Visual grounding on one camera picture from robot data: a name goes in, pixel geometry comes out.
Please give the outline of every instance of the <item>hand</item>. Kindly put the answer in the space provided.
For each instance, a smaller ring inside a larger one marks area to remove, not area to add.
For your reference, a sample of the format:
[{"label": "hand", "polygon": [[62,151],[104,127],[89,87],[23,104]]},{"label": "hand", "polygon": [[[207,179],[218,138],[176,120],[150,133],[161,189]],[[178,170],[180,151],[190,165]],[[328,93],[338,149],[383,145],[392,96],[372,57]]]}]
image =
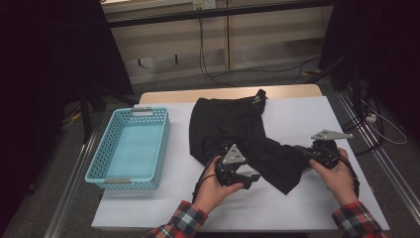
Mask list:
[{"label": "hand", "polygon": [[[338,148],[340,154],[349,160],[346,150]],[[353,185],[353,177],[349,168],[341,161],[332,169],[328,170],[315,160],[309,161],[310,166],[324,180],[328,189],[333,192],[334,197],[341,206],[358,201]]]},{"label": "hand", "polygon": [[[208,176],[215,175],[216,163],[222,157],[216,157],[210,167],[208,168],[204,179]],[[198,190],[197,198],[194,205],[198,206],[200,210],[209,214],[214,208],[219,206],[228,195],[240,190],[244,185],[242,183],[235,183],[230,186],[222,187],[217,181],[216,177],[207,178]]]}]

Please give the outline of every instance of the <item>metal frame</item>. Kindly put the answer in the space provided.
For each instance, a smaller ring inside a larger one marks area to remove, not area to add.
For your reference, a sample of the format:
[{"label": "metal frame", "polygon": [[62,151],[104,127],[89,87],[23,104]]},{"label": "metal frame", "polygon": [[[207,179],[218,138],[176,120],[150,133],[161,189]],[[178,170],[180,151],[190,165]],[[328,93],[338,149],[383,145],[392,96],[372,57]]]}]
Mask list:
[{"label": "metal frame", "polygon": [[201,10],[201,11],[170,13],[170,14],[146,16],[146,17],[113,19],[113,20],[109,20],[106,23],[85,24],[83,26],[70,25],[70,26],[64,26],[63,28],[64,29],[71,29],[71,28],[89,29],[89,28],[131,27],[131,26],[139,26],[139,25],[147,25],[147,24],[155,24],[155,23],[164,23],[164,22],[177,22],[177,21],[185,21],[185,20],[193,20],[193,19],[226,17],[226,16],[253,14],[253,13],[276,12],[276,11],[293,10],[293,9],[324,7],[324,6],[336,5],[338,3],[343,3],[343,2],[347,2],[347,1],[297,0],[297,1],[288,1],[288,2],[281,2],[281,3],[272,3],[272,4],[216,8],[216,9],[208,9],[208,10]]}]

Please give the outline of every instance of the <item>person's right hand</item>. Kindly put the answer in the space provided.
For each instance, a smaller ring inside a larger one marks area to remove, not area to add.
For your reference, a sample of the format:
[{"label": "person's right hand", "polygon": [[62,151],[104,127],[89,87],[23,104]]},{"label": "person's right hand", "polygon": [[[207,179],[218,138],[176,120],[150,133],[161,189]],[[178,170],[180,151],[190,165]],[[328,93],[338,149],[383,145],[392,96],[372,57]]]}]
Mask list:
[{"label": "person's right hand", "polygon": [[[338,148],[340,154],[349,159],[346,150]],[[339,163],[332,169],[328,170],[315,160],[309,161],[310,166],[314,169],[324,180],[325,185],[331,192],[333,192],[337,201],[341,206],[358,201],[353,185],[352,173],[347,166],[339,161]]]}]

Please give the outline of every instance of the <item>white table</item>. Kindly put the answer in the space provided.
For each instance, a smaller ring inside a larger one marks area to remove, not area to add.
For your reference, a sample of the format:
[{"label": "white table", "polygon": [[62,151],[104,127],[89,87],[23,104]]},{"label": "white table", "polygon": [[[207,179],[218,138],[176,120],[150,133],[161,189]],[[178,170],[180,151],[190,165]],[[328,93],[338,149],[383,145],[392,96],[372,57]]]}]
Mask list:
[{"label": "white table", "polygon": [[[203,166],[189,155],[188,127],[194,104],[160,104],[168,108],[171,122],[160,187],[157,190],[107,189],[92,222],[93,227],[106,230],[153,228],[166,223],[181,200],[191,200],[191,192],[203,170]],[[269,99],[262,119],[266,135],[281,144],[310,146],[310,137],[323,129],[341,131],[323,96]],[[348,142],[338,140],[337,144],[348,151],[359,176],[361,201],[382,228],[388,230]],[[248,166],[240,170],[252,171]],[[261,178],[249,190],[240,190],[227,197],[210,214],[201,231],[334,230],[337,227],[331,214],[338,207],[320,176],[308,169],[288,195]]]}]

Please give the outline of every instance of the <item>blue plastic basket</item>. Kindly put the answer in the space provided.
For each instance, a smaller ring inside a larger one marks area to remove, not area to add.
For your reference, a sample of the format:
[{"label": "blue plastic basket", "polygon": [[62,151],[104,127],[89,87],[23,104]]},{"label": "blue plastic basket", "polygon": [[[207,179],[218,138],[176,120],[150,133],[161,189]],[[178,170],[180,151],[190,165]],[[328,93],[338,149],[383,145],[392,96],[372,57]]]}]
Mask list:
[{"label": "blue plastic basket", "polygon": [[164,107],[114,111],[85,180],[101,188],[157,189],[169,127]]}]

